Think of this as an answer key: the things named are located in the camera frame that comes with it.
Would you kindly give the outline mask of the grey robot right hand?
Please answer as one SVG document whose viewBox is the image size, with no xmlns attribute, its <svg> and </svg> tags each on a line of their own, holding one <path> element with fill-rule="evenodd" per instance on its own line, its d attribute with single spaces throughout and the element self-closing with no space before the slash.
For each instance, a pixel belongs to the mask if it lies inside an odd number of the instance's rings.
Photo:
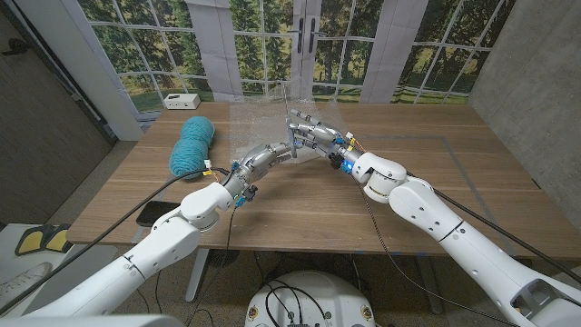
<svg viewBox="0 0 581 327">
<path fill-rule="evenodd" d="M 293 158 L 297 157 L 298 149 L 310 148 L 319 156 L 328 158 L 334 169 L 351 174 L 355 162 L 363 155 L 351 134 L 345 136 L 338 128 L 297 109 L 290 110 L 286 123 Z"/>
</svg>

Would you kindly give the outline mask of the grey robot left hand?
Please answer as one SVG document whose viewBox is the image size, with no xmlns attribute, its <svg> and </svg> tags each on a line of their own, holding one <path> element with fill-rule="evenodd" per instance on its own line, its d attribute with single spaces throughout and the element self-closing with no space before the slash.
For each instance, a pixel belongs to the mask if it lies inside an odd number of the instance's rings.
<svg viewBox="0 0 581 327">
<path fill-rule="evenodd" d="M 286 143 L 261 144 L 250 150 L 240 164 L 232 170 L 227 180 L 222 183 L 233 198 L 243 195 L 251 200 L 258 190 L 253 183 L 264 177 L 270 168 L 291 156 Z"/>
</svg>

